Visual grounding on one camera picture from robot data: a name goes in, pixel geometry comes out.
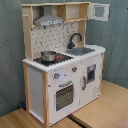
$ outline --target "cabinet door knob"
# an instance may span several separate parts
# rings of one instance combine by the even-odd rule
[[[87,84],[87,79],[85,78],[85,76],[83,76],[83,80],[84,80],[84,87],[82,87],[82,90],[85,90]]]

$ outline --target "oven door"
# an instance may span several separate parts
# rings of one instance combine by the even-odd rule
[[[56,123],[79,108],[79,85],[68,80],[49,87],[49,122]]]

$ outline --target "faucet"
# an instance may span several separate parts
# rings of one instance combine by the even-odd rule
[[[71,36],[71,38],[70,38],[70,43],[69,43],[68,46],[67,46],[68,49],[72,49],[73,47],[75,47],[75,44],[73,44],[73,42],[72,42],[72,39],[73,39],[73,37],[74,37],[75,35],[80,36],[80,41],[82,41],[82,35],[81,35],[80,33],[74,33],[74,34]]]

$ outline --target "white cabinet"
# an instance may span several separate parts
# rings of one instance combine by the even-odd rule
[[[110,4],[89,3],[87,16],[89,19],[108,21]]]
[[[80,106],[84,106],[99,96],[102,54],[82,61]]]

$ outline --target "wooden floor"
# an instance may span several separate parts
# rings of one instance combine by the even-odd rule
[[[115,128],[127,119],[128,89],[102,80],[101,92],[100,98],[74,112],[71,117],[87,128]]]
[[[44,128],[32,115],[19,109],[0,118],[0,128]],[[69,118],[64,118],[50,128],[81,128]]]

